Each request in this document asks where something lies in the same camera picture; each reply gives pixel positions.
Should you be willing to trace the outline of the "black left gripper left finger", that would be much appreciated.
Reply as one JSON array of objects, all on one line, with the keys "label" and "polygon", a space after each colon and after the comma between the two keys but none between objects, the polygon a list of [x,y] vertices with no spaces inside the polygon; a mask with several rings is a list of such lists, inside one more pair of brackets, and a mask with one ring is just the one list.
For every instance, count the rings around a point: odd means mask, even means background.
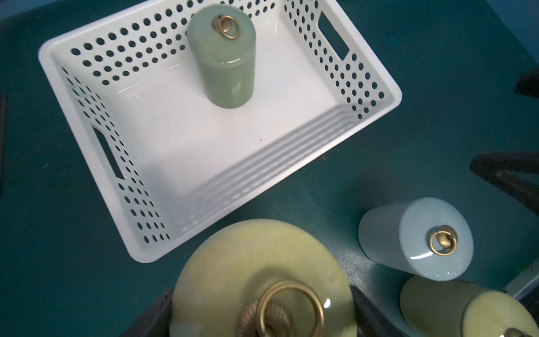
[{"label": "black left gripper left finger", "polygon": [[169,337],[174,288],[164,292],[120,337]]}]

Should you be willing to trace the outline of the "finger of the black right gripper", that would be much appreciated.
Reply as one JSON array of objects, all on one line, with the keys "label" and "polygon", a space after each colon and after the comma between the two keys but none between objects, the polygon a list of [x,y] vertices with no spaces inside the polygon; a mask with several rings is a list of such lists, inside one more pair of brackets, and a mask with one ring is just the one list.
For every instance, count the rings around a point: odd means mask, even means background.
[{"label": "finger of the black right gripper", "polygon": [[516,173],[538,176],[538,152],[495,152],[476,155],[470,171],[538,215],[538,184]]},{"label": "finger of the black right gripper", "polygon": [[514,93],[539,99],[539,69],[523,73],[515,84]]}]

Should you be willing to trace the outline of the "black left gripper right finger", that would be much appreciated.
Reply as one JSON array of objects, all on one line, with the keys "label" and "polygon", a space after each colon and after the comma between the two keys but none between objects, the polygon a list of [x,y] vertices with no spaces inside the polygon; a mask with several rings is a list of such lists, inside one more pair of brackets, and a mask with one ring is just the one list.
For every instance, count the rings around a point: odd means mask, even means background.
[{"label": "black left gripper right finger", "polygon": [[404,334],[356,287],[351,286],[355,304],[357,335],[361,337],[403,337]]}]

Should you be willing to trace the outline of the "yellow tea canister front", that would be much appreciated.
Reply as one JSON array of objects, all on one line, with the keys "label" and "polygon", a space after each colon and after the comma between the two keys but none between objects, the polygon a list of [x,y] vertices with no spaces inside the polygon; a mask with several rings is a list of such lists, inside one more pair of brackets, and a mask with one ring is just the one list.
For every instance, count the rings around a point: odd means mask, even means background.
[{"label": "yellow tea canister front", "polygon": [[461,280],[414,276],[401,290],[400,308],[418,336],[538,335],[538,325],[519,301]]}]

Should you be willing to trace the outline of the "yellow tea canister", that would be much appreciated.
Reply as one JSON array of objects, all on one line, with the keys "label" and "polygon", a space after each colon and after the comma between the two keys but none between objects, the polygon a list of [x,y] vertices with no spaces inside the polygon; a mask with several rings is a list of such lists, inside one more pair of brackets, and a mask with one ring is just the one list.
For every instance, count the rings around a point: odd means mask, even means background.
[{"label": "yellow tea canister", "polygon": [[325,246],[278,220],[208,238],[175,285],[171,336],[356,336],[352,292]]},{"label": "yellow tea canister", "polygon": [[400,308],[418,336],[538,335],[538,325],[519,301],[461,280],[414,276],[401,290]]}]

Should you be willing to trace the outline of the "grey-blue tea canister back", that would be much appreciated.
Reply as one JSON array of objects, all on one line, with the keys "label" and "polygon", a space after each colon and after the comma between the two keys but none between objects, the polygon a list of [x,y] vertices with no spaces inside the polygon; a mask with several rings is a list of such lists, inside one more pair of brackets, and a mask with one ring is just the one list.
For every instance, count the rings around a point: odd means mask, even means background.
[{"label": "grey-blue tea canister back", "polygon": [[463,215],[433,197],[370,209],[359,222],[358,240],[373,262],[438,282],[460,277],[474,254]]}]

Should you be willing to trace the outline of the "yellow tea canister back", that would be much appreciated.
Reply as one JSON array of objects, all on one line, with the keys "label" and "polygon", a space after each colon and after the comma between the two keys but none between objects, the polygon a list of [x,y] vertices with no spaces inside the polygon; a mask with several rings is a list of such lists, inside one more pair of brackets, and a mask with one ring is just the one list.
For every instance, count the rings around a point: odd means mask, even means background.
[{"label": "yellow tea canister back", "polygon": [[175,285],[171,336],[356,336],[352,292],[325,246],[278,220],[208,238]]}]

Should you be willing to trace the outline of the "white perforated plastic basket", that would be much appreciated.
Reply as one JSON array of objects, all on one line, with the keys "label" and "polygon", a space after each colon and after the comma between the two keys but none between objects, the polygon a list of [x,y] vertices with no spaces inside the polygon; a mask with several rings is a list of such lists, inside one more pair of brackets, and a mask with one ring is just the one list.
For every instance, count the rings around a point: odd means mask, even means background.
[{"label": "white perforated plastic basket", "polygon": [[151,263],[396,108],[336,1],[233,1],[256,34],[237,109],[188,46],[206,1],[145,1],[45,42],[39,62],[131,258]]}]

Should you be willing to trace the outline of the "green tea canister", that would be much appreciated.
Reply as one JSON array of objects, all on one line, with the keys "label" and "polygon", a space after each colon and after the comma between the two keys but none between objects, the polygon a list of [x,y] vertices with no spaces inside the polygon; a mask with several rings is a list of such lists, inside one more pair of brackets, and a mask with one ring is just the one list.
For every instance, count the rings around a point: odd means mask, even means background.
[{"label": "green tea canister", "polygon": [[256,30],[251,18],[228,4],[212,4],[192,17],[187,38],[208,99],[226,109],[247,103],[255,86]]}]

